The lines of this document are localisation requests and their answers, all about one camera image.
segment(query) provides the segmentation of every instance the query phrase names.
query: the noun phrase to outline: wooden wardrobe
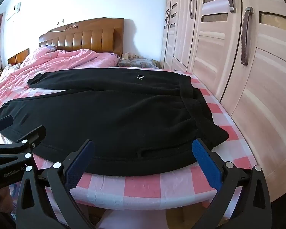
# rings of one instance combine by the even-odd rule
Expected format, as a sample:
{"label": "wooden wardrobe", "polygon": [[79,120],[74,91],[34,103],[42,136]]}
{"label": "wooden wardrobe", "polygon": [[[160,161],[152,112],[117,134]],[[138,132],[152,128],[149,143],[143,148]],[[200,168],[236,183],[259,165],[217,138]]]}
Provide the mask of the wooden wardrobe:
{"label": "wooden wardrobe", "polygon": [[206,85],[263,168],[271,201],[279,198],[286,193],[286,3],[167,0],[166,15],[163,68]]}

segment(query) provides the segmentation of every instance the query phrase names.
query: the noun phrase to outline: white wall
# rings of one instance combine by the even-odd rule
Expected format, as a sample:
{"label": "white wall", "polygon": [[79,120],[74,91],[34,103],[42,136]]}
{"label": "white wall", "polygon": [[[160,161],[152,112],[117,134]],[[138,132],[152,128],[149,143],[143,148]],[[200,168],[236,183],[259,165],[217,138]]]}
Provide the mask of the white wall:
{"label": "white wall", "polygon": [[[124,18],[124,53],[160,60],[166,0],[5,0],[2,62],[30,48],[37,49],[39,36],[72,22],[99,18]],[[21,2],[20,12],[9,14]]]}

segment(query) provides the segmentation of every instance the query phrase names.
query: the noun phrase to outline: black sweatpants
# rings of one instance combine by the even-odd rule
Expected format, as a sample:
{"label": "black sweatpants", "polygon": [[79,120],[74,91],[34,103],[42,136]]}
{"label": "black sweatpants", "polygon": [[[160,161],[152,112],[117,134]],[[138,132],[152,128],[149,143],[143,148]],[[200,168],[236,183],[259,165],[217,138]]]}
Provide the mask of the black sweatpants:
{"label": "black sweatpants", "polygon": [[34,153],[63,161],[86,139],[95,156],[86,172],[141,176],[194,163],[193,140],[211,150],[228,139],[216,126],[202,93],[190,77],[140,69],[74,69],[38,74],[31,88],[66,90],[15,99],[0,108],[14,124],[2,131],[12,141],[39,125],[46,138]]}

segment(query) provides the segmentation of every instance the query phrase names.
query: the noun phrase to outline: blanket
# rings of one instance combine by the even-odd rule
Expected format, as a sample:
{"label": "blanket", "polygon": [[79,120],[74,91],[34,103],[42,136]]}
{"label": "blanket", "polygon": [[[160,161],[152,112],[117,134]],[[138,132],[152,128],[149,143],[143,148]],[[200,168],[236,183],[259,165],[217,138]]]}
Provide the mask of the blanket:
{"label": "blanket", "polygon": [[31,96],[32,89],[27,81],[35,75],[65,69],[114,67],[119,57],[114,53],[96,53],[88,49],[73,52],[64,50],[52,51],[53,47],[45,46],[29,54],[19,69],[0,79],[0,107],[9,100]]}

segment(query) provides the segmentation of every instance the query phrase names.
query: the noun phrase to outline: bed frame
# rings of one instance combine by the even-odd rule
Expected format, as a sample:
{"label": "bed frame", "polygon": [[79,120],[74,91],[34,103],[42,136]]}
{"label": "bed frame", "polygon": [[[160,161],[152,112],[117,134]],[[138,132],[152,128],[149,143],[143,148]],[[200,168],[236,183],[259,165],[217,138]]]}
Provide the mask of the bed frame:
{"label": "bed frame", "polygon": [[71,23],[50,30],[39,38],[39,46],[76,51],[90,49],[97,53],[123,53],[124,19],[96,18]]}

